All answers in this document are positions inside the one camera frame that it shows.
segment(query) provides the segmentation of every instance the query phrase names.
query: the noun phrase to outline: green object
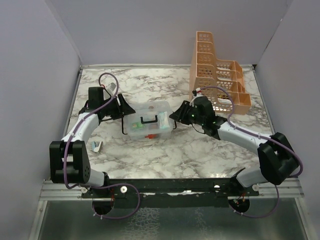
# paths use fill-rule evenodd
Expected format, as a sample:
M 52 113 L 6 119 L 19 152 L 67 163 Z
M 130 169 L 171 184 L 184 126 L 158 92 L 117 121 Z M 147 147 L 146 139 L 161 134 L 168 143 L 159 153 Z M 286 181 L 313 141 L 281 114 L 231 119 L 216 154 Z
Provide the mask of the green object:
M 142 129 L 145 126 L 141 122 L 134 122 L 132 123 L 132 129 Z

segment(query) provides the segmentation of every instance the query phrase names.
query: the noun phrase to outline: marble tabletop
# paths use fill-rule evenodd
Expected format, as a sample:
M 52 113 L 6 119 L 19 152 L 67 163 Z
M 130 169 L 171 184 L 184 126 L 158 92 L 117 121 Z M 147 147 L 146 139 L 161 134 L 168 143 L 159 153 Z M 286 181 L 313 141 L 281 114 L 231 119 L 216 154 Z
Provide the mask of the marble tabletop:
M 70 117 L 68 131 L 88 98 L 88 88 L 98 86 L 98 77 L 113 73 L 119 80 L 119 92 L 129 104 L 166 100 L 173 111 L 188 100 L 189 68 L 90 68 L 84 69 Z M 270 133 L 271 128 L 251 68 L 243 69 L 245 88 L 251 94 L 252 107 L 246 115 L 234 115 L 239 126 Z M 102 78 L 107 85 L 112 77 Z M 92 141 L 103 141 L 99 153 Z M 102 122 L 87 143 L 91 168 L 111 178 L 228 178 L 242 168 L 257 165 L 258 157 L 231 142 L 216 140 L 196 132 L 191 126 L 177 124 L 169 139 L 132 141 L 121 131 L 121 120 Z

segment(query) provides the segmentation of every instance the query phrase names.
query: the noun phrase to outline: transparent storage box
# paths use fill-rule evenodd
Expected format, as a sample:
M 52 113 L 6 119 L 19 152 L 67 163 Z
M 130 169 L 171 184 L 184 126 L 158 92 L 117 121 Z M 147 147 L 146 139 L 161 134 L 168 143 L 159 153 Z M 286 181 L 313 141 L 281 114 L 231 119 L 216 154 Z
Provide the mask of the transparent storage box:
M 167 101 L 152 101 L 130 106 L 135 113 L 124 117 L 124 127 L 132 140 L 170 137 L 174 121 L 169 118 L 173 111 Z

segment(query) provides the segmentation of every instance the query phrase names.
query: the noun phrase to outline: desk organizer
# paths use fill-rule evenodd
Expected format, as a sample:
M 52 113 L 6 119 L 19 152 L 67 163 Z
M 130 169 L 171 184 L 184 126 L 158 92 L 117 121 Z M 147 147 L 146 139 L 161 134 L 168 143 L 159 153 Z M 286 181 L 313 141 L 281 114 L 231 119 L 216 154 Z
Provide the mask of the desk organizer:
M 251 107 L 250 94 L 246 93 L 243 70 L 236 61 L 216 57 L 214 38 L 211 32 L 197 31 L 190 67 L 189 98 L 192 91 L 206 86 L 219 86 L 228 91 L 235 104 L 235 114 L 245 115 Z M 216 89 L 202 91 L 212 102 L 217 113 L 230 113 L 228 96 Z

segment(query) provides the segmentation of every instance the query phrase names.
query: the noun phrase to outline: black handle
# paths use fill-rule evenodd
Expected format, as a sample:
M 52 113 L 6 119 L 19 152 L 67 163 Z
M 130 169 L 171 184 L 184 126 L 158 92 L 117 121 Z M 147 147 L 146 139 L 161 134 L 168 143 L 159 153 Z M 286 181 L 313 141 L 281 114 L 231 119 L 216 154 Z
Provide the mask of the black handle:
M 142 124 L 154 124 L 154 123 L 157 123 L 158 122 L 158 116 L 155 115 L 154 118 L 155 118 L 155 120 L 144 121 L 144 118 L 142 116 L 140 117 Z

